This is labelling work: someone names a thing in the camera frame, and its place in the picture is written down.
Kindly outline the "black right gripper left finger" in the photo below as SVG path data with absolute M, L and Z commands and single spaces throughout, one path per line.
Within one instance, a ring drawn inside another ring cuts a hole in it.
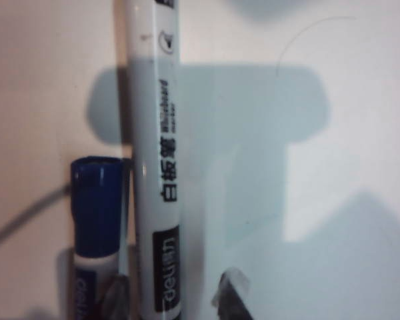
M 102 319 L 129 318 L 129 278 L 123 274 L 114 276 L 103 296 Z

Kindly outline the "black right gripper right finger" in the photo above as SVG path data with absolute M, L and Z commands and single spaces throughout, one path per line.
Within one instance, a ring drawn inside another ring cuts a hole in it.
M 250 281 L 242 270 L 236 267 L 224 270 L 212 298 L 218 319 L 253 319 L 245 302 L 249 288 Z

